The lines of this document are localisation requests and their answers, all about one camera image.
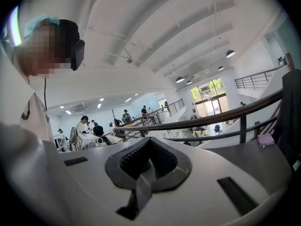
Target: black shirt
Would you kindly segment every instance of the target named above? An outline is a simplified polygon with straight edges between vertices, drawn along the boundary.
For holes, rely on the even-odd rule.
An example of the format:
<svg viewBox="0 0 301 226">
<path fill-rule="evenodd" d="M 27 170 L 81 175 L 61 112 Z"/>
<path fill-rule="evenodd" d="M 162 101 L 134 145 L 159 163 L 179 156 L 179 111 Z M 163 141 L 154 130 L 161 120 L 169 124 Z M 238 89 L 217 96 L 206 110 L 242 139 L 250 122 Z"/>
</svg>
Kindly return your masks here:
<svg viewBox="0 0 301 226">
<path fill-rule="evenodd" d="M 144 114 L 147 114 L 147 111 L 144 108 L 142 108 L 141 112 L 144 113 Z"/>
</svg>

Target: metal railing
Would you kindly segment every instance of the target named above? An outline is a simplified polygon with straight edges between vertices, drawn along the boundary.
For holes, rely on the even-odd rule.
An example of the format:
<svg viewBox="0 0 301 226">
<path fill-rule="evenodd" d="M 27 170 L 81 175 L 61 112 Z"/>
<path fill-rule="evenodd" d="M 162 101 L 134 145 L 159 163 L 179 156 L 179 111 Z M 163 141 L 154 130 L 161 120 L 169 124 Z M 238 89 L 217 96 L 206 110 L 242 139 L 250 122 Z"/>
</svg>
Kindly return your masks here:
<svg viewBox="0 0 301 226">
<path fill-rule="evenodd" d="M 255 73 L 235 80 L 238 89 L 263 89 L 267 86 L 275 70 L 281 67 Z"/>
<path fill-rule="evenodd" d="M 173 116 L 175 113 L 177 113 L 180 109 L 182 109 L 184 107 L 184 102 L 182 99 L 169 104 L 168 106 L 165 106 L 161 109 L 158 109 L 156 111 L 153 111 L 145 116 L 141 116 L 139 118 L 136 118 L 130 122 L 127 122 L 125 124 L 120 125 L 120 127 L 125 128 L 124 130 L 121 131 L 125 131 L 124 133 L 120 132 L 119 130 L 116 130 L 116 134 L 118 137 L 123 137 L 123 138 L 138 138 L 138 136 L 145 136 L 145 133 L 147 133 L 147 131 L 143 132 L 143 131 L 138 131 L 135 132 L 136 130 L 132 130 L 131 128 L 135 128 L 135 127 L 141 127 L 141 126 L 149 126 L 149 125 L 160 125 L 162 124 L 166 119 L 170 118 L 171 116 Z"/>
<path fill-rule="evenodd" d="M 223 112 L 223 113 L 216 114 L 216 115 L 212 115 L 212 116 L 207 116 L 207 117 L 202 117 L 202 118 L 197 118 L 197 119 L 187 120 L 187 121 L 158 124 L 158 125 L 144 125 L 144 126 L 139 126 L 139 127 L 138 126 L 137 127 L 116 127 L 115 130 L 118 135 L 121 135 L 121 132 L 124 132 L 125 130 L 138 131 L 136 133 L 136 135 L 138 135 L 140 133 L 140 135 L 142 137 L 145 137 L 145 132 L 147 132 L 147 131 L 187 129 L 187 128 L 193 128 L 193 127 L 207 126 L 207 125 L 211 125 L 211 124 L 215 124 L 215 123 L 219 123 L 219 122 L 223 122 L 223 121 L 229 121 L 229 120 L 233 120 L 236 118 L 240 118 L 240 130 L 236 131 L 236 132 L 221 134 L 221 135 L 217 135 L 217 136 L 213 136 L 213 137 L 166 138 L 166 139 L 172 140 L 172 141 L 181 141 L 181 142 L 189 142 L 189 141 L 201 142 L 201 141 L 216 140 L 216 139 L 222 139 L 222 138 L 240 135 L 240 143 L 245 143 L 247 132 L 253 131 L 256 129 L 260 129 L 261 127 L 264 127 L 268 124 L 274 123 L 274 121 L 276 121 L 276 119 L 277 119 L 277 117 L 275 116 L 262 123 L 257 123 L 254 126 L 247 128 L 246 127 L 246 116 L 248 114 L 259 111 L 281 99 L 282 99 L 282 90 L 279 90 L 265 98 L 257 100 L 246 106 L 242 106 L 237 109 L 230 110 L 230 111 Z"/>
</svg>

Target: white lab coat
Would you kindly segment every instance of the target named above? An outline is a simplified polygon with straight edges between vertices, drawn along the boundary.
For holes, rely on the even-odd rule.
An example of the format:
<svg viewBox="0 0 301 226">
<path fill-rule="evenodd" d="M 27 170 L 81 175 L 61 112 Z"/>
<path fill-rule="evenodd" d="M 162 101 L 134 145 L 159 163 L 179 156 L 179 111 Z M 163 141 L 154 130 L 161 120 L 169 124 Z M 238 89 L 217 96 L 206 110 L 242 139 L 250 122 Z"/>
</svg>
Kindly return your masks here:
<svg viewBox="0 0 301 226">
<path fill-rule="evenodd" d="M 41 140 L 54 142 L 45 107 L 18 67 L 17 61 L 14 59 L 13 65 L 11 57 L 6 55 L 0 44 L 0 122 L 5 125 L 20 125 Z M 27 114 L 28 101 L 30 116 L 28 120 L 24 120 L 21 115 Z"/>
</svg>

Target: hair net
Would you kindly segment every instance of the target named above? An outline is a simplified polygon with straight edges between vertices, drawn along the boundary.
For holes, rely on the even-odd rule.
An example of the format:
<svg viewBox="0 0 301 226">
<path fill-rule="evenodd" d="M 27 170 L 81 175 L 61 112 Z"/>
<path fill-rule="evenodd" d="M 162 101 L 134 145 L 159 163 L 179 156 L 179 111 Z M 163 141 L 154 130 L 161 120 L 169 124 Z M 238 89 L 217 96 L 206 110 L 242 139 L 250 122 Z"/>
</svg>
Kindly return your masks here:
<svg viewBox="0 0 301 226">
<path fill-rule="evenodd" d="M 30 36 L 36 30 L 39 23 L 42 22 L 44 19 L 48 19 L 51 24 L 60 24 L 60 20 L 58 19 L 58 17 L 54 17 L 47 14 L 41 14 L 40 16 L 31 19 L 25 25 L 24 37 L 27 38 L 28 36 Z"/>
</svg>

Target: black jacket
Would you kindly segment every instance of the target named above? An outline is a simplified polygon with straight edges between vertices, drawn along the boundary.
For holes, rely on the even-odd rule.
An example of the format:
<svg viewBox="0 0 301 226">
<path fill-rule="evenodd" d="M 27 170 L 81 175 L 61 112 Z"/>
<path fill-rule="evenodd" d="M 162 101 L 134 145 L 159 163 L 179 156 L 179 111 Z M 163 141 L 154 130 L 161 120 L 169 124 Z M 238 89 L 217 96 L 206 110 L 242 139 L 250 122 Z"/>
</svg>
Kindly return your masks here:
<svg viewBox="0 0 301 226">
<path fill-rule="evenodd" d="M 282 86 L 283 98 L 273 138 L 292 166 L 301 153 L 301 70 L 285 74 Z"/>
</svg>

